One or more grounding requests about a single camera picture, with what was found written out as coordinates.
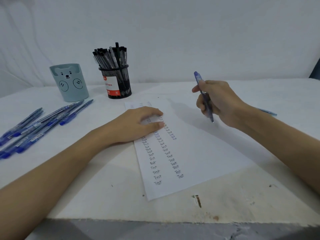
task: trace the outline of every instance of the white table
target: white table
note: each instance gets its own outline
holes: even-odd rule
[[[320,139],[320,82],[313,79],[230,81],[247,103],[277,112],[278,119]],[[66,126],[58,126],[23,154],[0,161],[0,187],[65,149],[90,130],[125,111],[125,101],[194,96],[195,82],[132,84],[133,94],[107,97],[89,86],[94,103]],[[67,104],[56,87],[29,88],[0,99],[0,133],[36,108],[46,113]],[[320,198],[276,158],[259,163],[265,149],[242,140],[229,144],[256,165],[186,190],[147,201],[133,143],[98,154],[70,185],[49,218],[93,218],[152,222],[283,222],[320,224]],[[193,195],[198,194],[202,208]]]

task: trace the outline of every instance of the person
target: person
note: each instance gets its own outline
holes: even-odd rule
[[[243,102],[225,81],[200,81],[192,92],[210,97],[213,113],[260,143],[303,181],[320,193],[320,141]],[[197,107],[207,116],[200,95]],[[35,169],[0,190],[0,238],[24,239],[55,206],[63,192],[101,150],[133,141],[164,127],[163,122],[142,125],[156,108],[127,110]]]

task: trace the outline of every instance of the white sheet of paper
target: white sheet of paper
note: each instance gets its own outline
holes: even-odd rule
[[[187,104],[166,99],[125,103],[126,109],[150,106],[164,113],[142,123],[164,121],[165,128],[134,141],[148,200],[253,164],[228,144],[246,140],[245,134],[234,133],[235,129],[227,127],[217,116],[211,123],[199,109]]]

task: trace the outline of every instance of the forearm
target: forearm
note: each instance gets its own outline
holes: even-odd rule
[[[24,239],[101,150],[93,132],[0,190],[0,239]]]
[[[248,107],[237,129],[264,146],[320,194],[320,141]]]

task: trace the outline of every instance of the gray floor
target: gray floor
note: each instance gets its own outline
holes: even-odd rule
[[[313,240],[320,239],[320,226],[259,223],[153,223],[106,220],[45,220],[27,240]]]

